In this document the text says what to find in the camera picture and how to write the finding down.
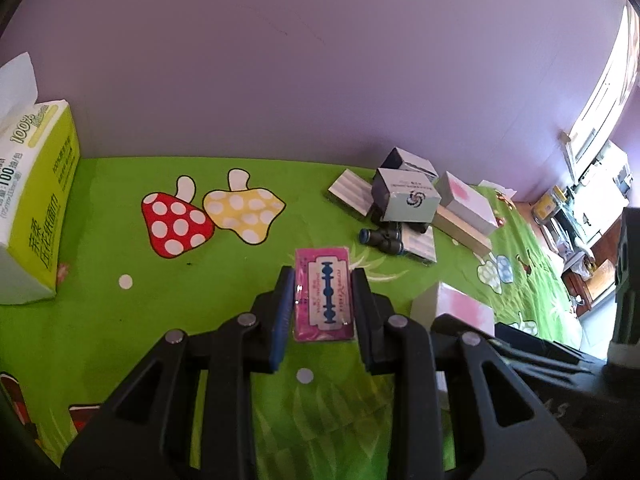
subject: white polka dot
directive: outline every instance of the white polka dot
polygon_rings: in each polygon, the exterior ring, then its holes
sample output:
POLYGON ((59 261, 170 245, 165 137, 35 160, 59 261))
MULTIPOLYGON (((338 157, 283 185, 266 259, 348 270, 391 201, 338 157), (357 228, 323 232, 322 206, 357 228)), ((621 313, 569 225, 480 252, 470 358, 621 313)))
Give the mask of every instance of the white polka dot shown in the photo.
POLYGON ((211 193, 209 193, 207 195, 207 197, 209 197, 212 200, 220 200, 221 198, 224 198, 225 195, 226 195, 225 191, 217 190, 217 191, 212 191, 211 193))
POLYGON ((238 227, 240 222, 235 218, 223 218, 222 219, 222 227, 223 229, 233 229, 234 227, 238 227))
POLYGON ((176 233, 178 236, 184 236, 185 234, 187 234, 188 230, 189 222, 187 222, 184 218, 178 218, 174 222, 174 233, 176 233))
POLYGON ((253 231, 252 229, 245 229, 241 234, 242 240, 247 242, 248 244, 258 244, 261 242, 258 233, 253 231))
POLYGON ((197 247, 200 244, 203 244, 206 240, 207 239, 201 234, 193 235, 191 237, 191 247, 197 247))
POLYGON ((204 224, 204 221, 206 220, 204 213, 198 209, 192 209, 189 213, 189 218, 196 222, 196 224, 204 224))
POLYGON ((187 212, 187 208, 182 202, 174 202, 171 204, 171 211, 177 215, 184 215, 187 212))
POLYGON ((314 380, 314 373, 309 368, 300 368, 296 373, 296 379, 302 384, 309 384, 314 380))
POLYGON ((209 202, 204 209, 207 210, 207 213, 210 215, 219 215, 224 210, 224 206, 220 202, 209 202))
POLYGON ((259 198, 252 198, 251 200, 249 200, 249 209, 258 211, 260 209, 264 209, 265 207, 267 207, 266 204, 259 198))
POLYGON ((166 214, 166 206, 162 202, 155 202, 151 206, 151 209, 153 209, 154 213, 156 213, 157 215, 162 216, 166 214))
POLYGON ((271 211, 262 211, 260 213, 260 222, 265 225, 269 225, 274 218, 274 214, 271 211))
POLYGON ((156 220, 151 224, 151 233, 156 238, 164 238, 166 236, 167 227, 164 222, 156 220))
POLYGON ((124 290, 129 290, 133 286, 133 278, 128 274, 123 274, 118 278, 118 285, 124 290))
POLYGON ((258 217, 254 213, 244 213, 241 218, 245 224, 256 225, 258 223, 258 217))
POLYGON ((229 203, 236 211, 240 211, 244 207, 244 199, 240 195, 231 195, 229 203))
POLYGON ((169 254, 177 256, 184 251, 184 247, 178 240, 167 240, 164 243, 164 248, 169 254))

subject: mushroom stem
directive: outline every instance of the mushroom stem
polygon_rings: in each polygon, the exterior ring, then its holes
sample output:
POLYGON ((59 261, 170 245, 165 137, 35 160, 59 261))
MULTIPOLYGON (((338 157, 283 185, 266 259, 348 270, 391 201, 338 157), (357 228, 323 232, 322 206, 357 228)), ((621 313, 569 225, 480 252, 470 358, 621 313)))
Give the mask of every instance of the mushroom stem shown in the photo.
POLYGON ((249 174, 245 170, 231 170, 226 176, 229 182, 229 190, 231 191, 245 191, 247 190, 246 183, 249 182, 249 174))
POLYGON ((183 175, 178 178, 175 183, 176 192, 175 197, 185 202, 191 202, 193 196, 196 194, 196 184, 190 176, 183 175))

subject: wall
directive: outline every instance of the wall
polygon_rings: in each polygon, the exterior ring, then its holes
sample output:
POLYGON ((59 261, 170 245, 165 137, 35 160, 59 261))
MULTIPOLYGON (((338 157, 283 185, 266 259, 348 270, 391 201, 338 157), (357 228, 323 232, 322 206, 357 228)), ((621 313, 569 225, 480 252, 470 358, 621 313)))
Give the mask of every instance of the wall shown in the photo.
POLYGON ((395 144, 535 198, 604 68, 624 0, 24 0, 28 50, 84 156, 375 167, 395 144))
POLYGON ((640 207, 640 89, 637 86, 610 139, 629 157, 629 167, 636 178, 628 196, 629 205, 640 207))

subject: green mat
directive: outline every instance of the green mat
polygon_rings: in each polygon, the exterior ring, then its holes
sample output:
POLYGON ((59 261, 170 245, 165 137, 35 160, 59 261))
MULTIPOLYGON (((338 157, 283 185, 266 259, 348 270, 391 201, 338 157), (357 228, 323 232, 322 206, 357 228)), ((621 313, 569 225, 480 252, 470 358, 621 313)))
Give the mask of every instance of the green mat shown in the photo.
MULTIPOLYGON (((324 196, 343 169, 222 158, 82 160, 63 228, 58 296, 0 307, 0 370, 19 381, 45 452, 60 463, 75 437, 69 406, 102 402, 168 329, 205 332, 249 309, 258 293, 273 288, 280 267, 294 263, 296 248, 347 246, 351 263, 366 269, 372 290, 391 298, 397 312, 407 314, 412 299, 441 280, 493 307, 497 320, 579 345, 566 289, 529 226, 494 190, 479 188, 506 223, 491 236, 492 255, 481 261, 434 230, 438 263, 425 266, 356 242, 365 224, 324 196), (286 204, 268 237, 251 245, 217 227, 196 248, 159 256, 143 198, 174 195, 178 177, 187 175, 196 185, 192 203, 202 208, 207 193, 228 190, 232 168, 250 174, 249 188, 269 190, 286 204), (498 276, 500 267, 509 281, 506 266, 513 283, 498 276)), ((366 374, 355 342, 290 340, 280 371, 252 382, 261 479, 385 478, 392 381, 366 374), (300 368, 311 370, 311 382, 298 381, 300 368)), ((198 432, 196 423, 196 441, 198 432)), ((192 455, 198 465, 198 453, 192 455)), ((452 463, 450 439, 445 459, 452 463)))

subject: pink razor blade box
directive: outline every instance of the pink razor blade box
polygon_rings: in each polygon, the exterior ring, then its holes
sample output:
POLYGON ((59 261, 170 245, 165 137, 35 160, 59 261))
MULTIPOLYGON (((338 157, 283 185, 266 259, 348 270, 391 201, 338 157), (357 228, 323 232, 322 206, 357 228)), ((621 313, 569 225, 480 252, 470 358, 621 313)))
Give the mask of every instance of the pink razor blade box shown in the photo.
POLYGON ((353 338, 349 251, 296 250, 294 339, 299 342, 353 338))

